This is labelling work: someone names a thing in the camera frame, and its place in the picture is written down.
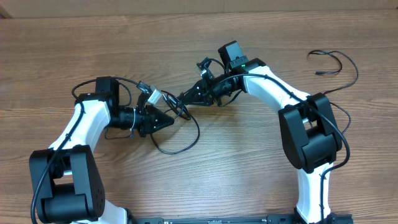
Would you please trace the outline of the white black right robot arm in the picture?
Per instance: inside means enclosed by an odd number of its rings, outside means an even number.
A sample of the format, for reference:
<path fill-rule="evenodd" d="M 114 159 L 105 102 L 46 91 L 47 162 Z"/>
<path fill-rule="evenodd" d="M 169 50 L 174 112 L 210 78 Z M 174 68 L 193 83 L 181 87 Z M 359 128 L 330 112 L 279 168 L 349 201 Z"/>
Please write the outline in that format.
<path fill-rule="evenodd" d="M 262 100 L 279 117 L 282 147 L 297 169 L 298 202 L 294 214 L 277 217 L 278 223 L 352 223 L 351 215 L 337 215 L 328 204 L 330 172 L 337 152 L 347 142 L 336 125 L 328 98 L 310 95 L 290 86 L 265 62 L 249 60 L 232 41 L 218 50 L 224 73 L 214 77 L 211 60 L 197 64 L 201 80 L 178 99 L 185 105 L 222 105 L 221 99 L 243 91 Z"/>

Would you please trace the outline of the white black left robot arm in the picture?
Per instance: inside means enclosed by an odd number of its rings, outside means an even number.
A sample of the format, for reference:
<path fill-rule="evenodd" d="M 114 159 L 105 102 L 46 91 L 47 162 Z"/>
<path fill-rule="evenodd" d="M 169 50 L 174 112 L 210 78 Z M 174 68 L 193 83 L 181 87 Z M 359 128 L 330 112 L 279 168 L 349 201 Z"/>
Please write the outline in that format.
<path fill-rule="evenodd" d="M 75 95 L 75 111 L 60 137 L 29 158 L 34 195 L 32 223 L 135 223 L 131 212 L 105 196 L 93 151 L 106 128 L 137 131 L 141 137 L 174 123 L 154 105 L 161 91 L 144 82 L 136 107 L 120 105 L 121 77 L 99 77 L 95 91 Z"/>

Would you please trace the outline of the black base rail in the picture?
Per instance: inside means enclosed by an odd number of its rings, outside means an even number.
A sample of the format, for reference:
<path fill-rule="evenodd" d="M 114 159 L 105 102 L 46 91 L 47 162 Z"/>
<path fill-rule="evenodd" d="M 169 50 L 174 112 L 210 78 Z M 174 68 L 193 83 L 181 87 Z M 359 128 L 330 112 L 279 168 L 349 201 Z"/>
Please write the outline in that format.
<path fill-rule="evenodd" d="M 300 224 L 305 223 L 298 213 L 290 215 L 268 215 L 266 217 L 235 218 L 134 218 L 129 214 L 127 224 Z"/>

